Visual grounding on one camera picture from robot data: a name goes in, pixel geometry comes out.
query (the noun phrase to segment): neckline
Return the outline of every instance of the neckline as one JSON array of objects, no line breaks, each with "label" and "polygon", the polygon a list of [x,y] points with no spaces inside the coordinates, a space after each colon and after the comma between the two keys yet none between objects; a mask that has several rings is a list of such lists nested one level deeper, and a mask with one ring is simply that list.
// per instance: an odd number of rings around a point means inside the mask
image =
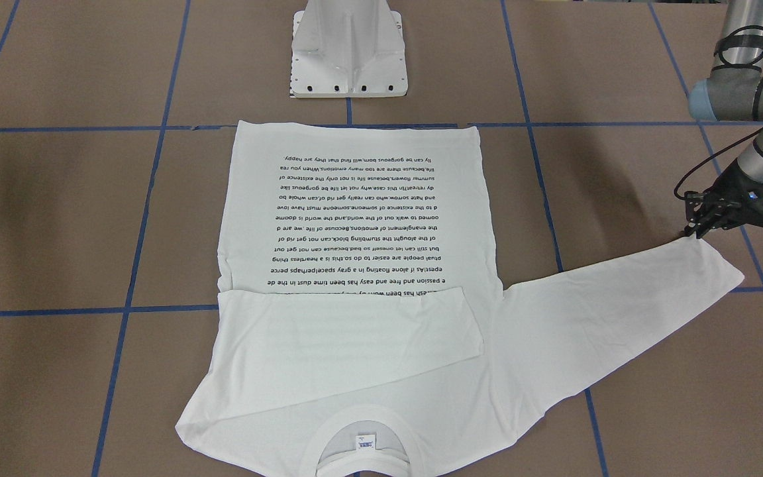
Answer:
[{"label": "neckline", "polygon": [[305,454],[302,456],[299,474],[316,476],[318,465],[320,464],[320,456],[326,449],[329,441],[341,429],[358,421],[376,421],[388,426],[399,437],[399,441],[402,443],[402,447],[405,448],[405,453],[408,456],[408,462],[380,450],[375,452],[346,452],[348,455],[344,458],[328,462],[321,470],[362,466],[370,468],[358,470],[373,470],[390,474],[391,470],[400,469],[405,471],[405,473],[399,475],[408,475],[410,477],[425,474],[423,459],[411,426],[408,426],[408,423],[399,414],[386,407],[382,407],[382,405],[354,405],[354,407],[343,409],[329,417],[317,429],[305,447]]}]

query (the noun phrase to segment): white metal stand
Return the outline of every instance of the white metal stand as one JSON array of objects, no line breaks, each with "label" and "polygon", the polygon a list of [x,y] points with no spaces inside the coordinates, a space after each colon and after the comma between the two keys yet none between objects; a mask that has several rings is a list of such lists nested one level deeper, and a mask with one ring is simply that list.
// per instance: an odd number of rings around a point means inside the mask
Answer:
[{"label": "white metal stand", "polygon": [[309,0],[293,16],[292,97],[408,91],[402,16],[387,0]]}]

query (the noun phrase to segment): clothing label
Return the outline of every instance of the clothing label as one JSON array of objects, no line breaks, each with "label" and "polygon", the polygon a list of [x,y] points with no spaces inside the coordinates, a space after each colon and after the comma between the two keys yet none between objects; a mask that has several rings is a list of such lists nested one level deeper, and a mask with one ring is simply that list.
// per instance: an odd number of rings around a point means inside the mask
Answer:
[{"label": "clothing label", "polygon": [[376,449],[376,435],[358,435],[355,437],[355,450],[357,451],[374,451]]}]

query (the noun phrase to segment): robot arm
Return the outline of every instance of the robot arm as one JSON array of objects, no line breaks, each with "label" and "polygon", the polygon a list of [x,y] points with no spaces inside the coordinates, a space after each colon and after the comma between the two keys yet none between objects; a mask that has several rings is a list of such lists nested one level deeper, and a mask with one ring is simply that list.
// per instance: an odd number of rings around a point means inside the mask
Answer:
[{"label": "robot arm", "polygon": [[[763,0],[732,0],[715,65],[689,98],[706,121],[763,121]],[[703,193],[685,193],[686,235],[744,224],[763,227],[763,128]]]}]

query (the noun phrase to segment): white t-shirt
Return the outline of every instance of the white t-shirt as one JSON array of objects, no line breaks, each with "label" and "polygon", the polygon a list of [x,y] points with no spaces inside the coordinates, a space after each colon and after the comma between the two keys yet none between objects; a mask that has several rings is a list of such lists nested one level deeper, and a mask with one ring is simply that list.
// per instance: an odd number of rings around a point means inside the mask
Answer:
[{"label": "white t-shirt", "polygon": [[[331,176],[334,191],[322,188]],[[412,184],[424,188],[399,188]],[[742,280],[711,245],[681,238],[503,292],[494,254],[475,128],[241,122],[219,247],[220,331],[176,431],[269,476],[445,474],[511,446],[549,407]]]}]

